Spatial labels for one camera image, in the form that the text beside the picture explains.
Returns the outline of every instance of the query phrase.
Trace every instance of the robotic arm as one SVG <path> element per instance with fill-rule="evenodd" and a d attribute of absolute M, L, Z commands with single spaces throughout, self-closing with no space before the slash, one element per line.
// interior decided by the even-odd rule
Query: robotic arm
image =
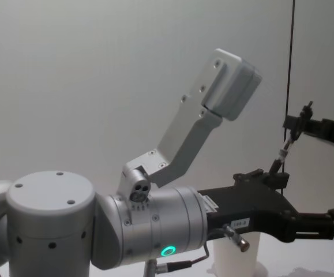
<path fill-rule="evenodd" d="M 87 277 L 100 269 L 146 261 L 145 276 L 206 259 L 206 241 L 228 237 L 241 251 L 240 234 L 268 233 L 283 242 L 332 239 L 334 209 L 301 214 L 276 189 L 287 173 L 236 174 L 235 185 L 197 192 L 162 187 L 184 175 L 210 132 L 233 121 L 261 81 L 240 57 L 215 50 L 184 95 L 157 148 L 125 164 L 116 195 L 97 194 L 82 176 L 61 171 L 0 182 L 0 265 L 11 277 Z M 155 258 L 204 247 L 194 261 L 156 265 Z"/>

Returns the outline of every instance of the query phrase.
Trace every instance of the white label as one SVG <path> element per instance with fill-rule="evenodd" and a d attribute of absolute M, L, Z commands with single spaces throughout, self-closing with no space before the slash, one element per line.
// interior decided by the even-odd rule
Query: white label
<path fill-rule="evenodd" d="M 219 206 L 207 195 L 200 195 L 201 198 L 204 201 L 204 207 L 205 207 L 205 211 L 207 213 L 209 212 L 217 212 L 217 208 L 219 208 Z"/>
<path fill-rule="evenodd" d="M 231 227 L 233 229 L 240 229 L 240 228 L 248 227 L 249 223 L 250 223 L 250 218 L 234 220 L 231 222 Z"/>

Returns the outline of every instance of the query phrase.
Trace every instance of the screw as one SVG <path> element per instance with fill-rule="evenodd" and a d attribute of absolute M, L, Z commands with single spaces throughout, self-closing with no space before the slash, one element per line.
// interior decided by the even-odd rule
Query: screw
<path fill-rule="evenodd" d="M 214 68 L 217 68 L 219 65 L 220 65 L 220 61 L 217 60 L 217 61 L 214 63 Z"/>
<path fill-rule="evenodd" d="M 159 221 L 159 215 L 153 215 L 153 217 L 151 217 L 153 221 Z"/>

